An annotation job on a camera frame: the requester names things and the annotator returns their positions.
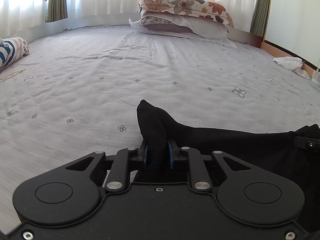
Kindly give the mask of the black pants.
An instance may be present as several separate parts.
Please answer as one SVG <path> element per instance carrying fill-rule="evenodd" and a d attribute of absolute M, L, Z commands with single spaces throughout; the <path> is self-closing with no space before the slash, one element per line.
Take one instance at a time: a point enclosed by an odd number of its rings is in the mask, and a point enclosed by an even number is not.
<path fill-rule="evenodd" d="M 319 140 L 317 124 L 284 133 L 255 134 L 216 128 L 195 128 L 176 122 L 165 110 L 142 100 L 137 119 L 148 151 L 146 166 L 161 176 L 170 168 L 169 141 L 178 147 L 195 148 L 202 154 L 226 152 L 250 164 L 294 181 L 305 194 L 299 224 L 307 231 L 319 230 L 319 149 L 295 146 L 296 137 Z"/>

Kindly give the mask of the white patterned bed mattress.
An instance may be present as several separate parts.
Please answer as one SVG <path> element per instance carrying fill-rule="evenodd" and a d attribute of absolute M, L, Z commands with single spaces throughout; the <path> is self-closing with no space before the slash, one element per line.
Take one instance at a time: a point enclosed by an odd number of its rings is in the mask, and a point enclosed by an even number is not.
<path fill-rule="evenodd" d="M 1 71 L 1 230 L 20 222 L 20 183 L 94 151 L 140 145 L 141 100 L 176 121 L 253 133 L 319 123 L 319 89 L 247 44 L 142 34 L 129 26 L 45 37 Z"/>

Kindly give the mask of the white crumpled cloth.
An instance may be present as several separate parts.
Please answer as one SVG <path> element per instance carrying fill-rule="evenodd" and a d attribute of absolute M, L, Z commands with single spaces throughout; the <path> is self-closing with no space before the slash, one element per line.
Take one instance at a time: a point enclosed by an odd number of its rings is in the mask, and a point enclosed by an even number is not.
<path fill-rule="evenodd" d="M 308 79 L 308 80 L 310 79 L 310 76 L 308 75 L 308 73 L 305 70 L 302 70 L 303 61 L 298 57 L 290 57 L 290 56 L 274 57 L 273 61 L 277 65 L 287 70 L 290 70 L 305 79 Z"/>

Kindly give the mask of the olive green curtain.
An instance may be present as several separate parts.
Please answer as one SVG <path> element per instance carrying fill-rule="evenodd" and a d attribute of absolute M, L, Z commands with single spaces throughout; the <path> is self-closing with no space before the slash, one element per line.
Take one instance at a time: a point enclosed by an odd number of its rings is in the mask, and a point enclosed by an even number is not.
<path fill-rule="evenodd" d="M 66 0 L 47 0 L 46 23 L 68 18 Z"/>
<path fill-rule="evenodd" d="M 250 32 L 256 36 L 265 36 L 270 4 L 271 0 L 257 0 L 250 29 Z"/>

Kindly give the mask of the olive green right curtain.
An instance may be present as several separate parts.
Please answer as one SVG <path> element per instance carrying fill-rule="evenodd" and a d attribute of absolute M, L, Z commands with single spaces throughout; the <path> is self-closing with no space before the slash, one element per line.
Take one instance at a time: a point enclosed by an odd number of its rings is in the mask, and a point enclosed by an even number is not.
<path fill-rule="evenodd" d="M 257 0 L 250 29 L 250 32 L 256 36 L 265 36 L 270 4 L 271 0 Z"/>

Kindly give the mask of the wooden bed frame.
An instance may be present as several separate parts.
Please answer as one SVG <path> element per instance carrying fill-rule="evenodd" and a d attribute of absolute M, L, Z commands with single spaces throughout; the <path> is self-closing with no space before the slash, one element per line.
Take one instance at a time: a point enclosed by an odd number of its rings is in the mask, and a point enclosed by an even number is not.
<path fill-rule="evenodd" d="M 260 49 L 266 51 L 267 53 L 269 53 L 270 55 L 272 55 L 273 57 L 286 57 L 286 56 L 298 57 L 298 58 L 302 59 L 302 61 L 303 61 L 302 69 L 308 73 L 310 78 L 312 78 L 313 71 L 318 69 L 317 66 L 310 63 L 309 61 L 302 58 L 301 56 L 299 56 L 299 55 L 297 55 L 297 54 L 295 54 L 285 48 L 282 48 L 282 47 L 280 47 L 270 41 L 267 41 L 267 40 L 263 39 L 262 37 L 256 36 L 252 33 L 247 33 L 244 31 L 240 31 L 238 29 L 229 29 L 227 37 L 232 41 L 240 42 L 243 44 L 249 44 L 249 45 L 254 46 L 256 48 L 260 48 Z"/>

